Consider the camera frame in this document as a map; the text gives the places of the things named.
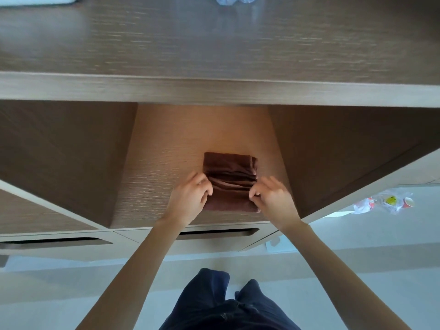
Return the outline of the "wooden cabinet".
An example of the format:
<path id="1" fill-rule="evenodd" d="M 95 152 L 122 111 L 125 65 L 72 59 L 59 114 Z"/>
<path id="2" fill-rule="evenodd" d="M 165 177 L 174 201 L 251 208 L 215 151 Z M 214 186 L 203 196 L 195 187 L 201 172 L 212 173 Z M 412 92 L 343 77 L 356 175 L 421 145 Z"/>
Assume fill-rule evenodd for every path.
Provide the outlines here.
<path id="1" fill-rule="evenodd" d="M 440 0 L 0 7 L 0 100 L 138 104 L 109 227 L 0 180 L 0 237 L 140 243 L 205 152 L 257 157 L 291 191 L 267 105 L 440 108 Z"/>

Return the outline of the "cabinet door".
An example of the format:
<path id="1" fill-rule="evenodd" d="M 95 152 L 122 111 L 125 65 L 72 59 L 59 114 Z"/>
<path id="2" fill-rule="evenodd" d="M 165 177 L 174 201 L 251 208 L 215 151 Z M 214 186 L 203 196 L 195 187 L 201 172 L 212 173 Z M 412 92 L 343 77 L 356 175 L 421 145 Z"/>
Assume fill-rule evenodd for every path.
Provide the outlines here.
<path id="1" fill-rule="evenodd" d="M 0 180 L 109 227 L 137 108 L 0 100 Z"/>
<path id="2" fill-rule="evenodd" d="M 440 108 L 266 108 L 305 222 L 386 189 L 440 180 Z"/>

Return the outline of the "person's right hand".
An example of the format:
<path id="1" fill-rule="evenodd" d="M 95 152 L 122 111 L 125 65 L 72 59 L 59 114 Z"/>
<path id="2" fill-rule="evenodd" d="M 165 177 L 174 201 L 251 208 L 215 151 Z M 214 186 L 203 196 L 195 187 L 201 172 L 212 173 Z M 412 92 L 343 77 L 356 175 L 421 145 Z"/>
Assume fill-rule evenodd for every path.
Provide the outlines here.
<path id="1" fill-rule="evenodd" d="M 300 219 L 292 195 L 273 176 L 261 177 L 250 189 L 250 200 L 282 233 L 298 229 L 305 223 Z"/>

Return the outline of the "clear plastic bag with litter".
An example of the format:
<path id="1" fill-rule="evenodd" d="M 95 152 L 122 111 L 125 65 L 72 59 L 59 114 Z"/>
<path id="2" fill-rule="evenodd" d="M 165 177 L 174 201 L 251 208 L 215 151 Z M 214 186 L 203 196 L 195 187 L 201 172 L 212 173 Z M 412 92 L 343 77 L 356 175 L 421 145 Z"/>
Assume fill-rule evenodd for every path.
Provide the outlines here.
<path id="1" fill-rule="evenodd" d="M 397 215 L 404 210 L 403 204 L 405 197 L 412 198 L 412 194 L 403 192 L 399 189 L 388 189 L 356 202 L 353 205 L 352 214 L 360 215 L 374 210 L 379 210 Z"/>

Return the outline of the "person's right forearm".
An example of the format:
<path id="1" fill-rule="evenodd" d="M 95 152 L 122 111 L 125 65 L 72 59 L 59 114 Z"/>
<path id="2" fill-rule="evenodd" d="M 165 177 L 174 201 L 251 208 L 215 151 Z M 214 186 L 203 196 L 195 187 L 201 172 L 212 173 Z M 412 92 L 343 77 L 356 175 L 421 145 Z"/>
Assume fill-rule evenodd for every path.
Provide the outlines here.
<path id="1" fill-rule="evenodd" d="M 303 256 L 348 330 L 412 330 L 301 220 L 278 229 Z"/>

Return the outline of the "brown towel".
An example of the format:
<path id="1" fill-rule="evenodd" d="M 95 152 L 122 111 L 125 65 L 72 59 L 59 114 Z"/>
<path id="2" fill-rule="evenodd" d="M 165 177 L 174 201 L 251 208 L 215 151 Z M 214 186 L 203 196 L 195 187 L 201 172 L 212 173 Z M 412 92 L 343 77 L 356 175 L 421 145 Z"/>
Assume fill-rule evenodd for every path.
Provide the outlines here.
<path id="1" fill-rule="evenodd" d="M 205 152 L 203 173 L 211 182 L 204 211 L 250 212 L 260 210 L 249 198 L 250 189 L 258 180 L 258 159 L 251 155 Z"/>

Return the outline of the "person's dark trousers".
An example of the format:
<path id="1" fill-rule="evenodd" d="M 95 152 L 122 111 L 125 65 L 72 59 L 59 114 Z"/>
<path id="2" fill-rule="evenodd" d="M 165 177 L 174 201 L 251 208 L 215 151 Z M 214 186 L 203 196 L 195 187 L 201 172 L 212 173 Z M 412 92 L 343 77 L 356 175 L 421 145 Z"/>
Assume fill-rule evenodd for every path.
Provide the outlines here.
<path id="1" fill-rule="evenodd" d="M 227 272 L 202 268 L 158 330 L 301 330 L 255 279 L 226 299 Z"/>

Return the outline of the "person's left forearm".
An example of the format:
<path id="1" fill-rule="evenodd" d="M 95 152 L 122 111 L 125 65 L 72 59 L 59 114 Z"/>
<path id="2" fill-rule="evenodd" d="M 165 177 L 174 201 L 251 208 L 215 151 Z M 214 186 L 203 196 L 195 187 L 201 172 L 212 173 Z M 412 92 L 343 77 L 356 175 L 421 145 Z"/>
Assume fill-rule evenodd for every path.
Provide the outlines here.
<path id="1" fill-rule="evenodd" d="M 133 330 L 164 257 L 194 218 L 159 219 L 75 330 Z"/>

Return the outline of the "left cabinet door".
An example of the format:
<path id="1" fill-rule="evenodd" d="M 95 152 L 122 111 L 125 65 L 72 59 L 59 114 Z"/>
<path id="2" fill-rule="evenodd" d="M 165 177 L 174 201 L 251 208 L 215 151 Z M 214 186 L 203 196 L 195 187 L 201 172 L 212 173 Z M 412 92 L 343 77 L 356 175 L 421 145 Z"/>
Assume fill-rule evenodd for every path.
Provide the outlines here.
<path id="1" fill-rule="evenodd" d="M 0 100 L 0 180 L 109 227 L 137 108 Z"/>

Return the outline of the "right cabinet door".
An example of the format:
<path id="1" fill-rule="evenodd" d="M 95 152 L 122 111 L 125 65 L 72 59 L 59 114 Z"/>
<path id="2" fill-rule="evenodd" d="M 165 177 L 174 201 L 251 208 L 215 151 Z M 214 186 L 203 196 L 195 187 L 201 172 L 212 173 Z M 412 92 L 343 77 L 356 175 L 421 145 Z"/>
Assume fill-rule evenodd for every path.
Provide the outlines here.
<path id="1" fill-rule="evenodd" d="M 440 180 L 440 108 L 266 108 L 305 222 L 386 189 Z"/>

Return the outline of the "person's left hand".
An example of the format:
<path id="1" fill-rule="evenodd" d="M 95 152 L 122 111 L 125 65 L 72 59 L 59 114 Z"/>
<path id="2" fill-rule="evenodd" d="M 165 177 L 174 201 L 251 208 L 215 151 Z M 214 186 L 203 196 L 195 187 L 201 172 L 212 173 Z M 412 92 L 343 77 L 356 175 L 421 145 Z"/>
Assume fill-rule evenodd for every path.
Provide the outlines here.
<path id="1" fill-rule="evenodd" d="M 203 210 L 213 186 L 202 172 L 192 172 L 172 191 L 163 219 L 181 229 L 187 227 Z"/>

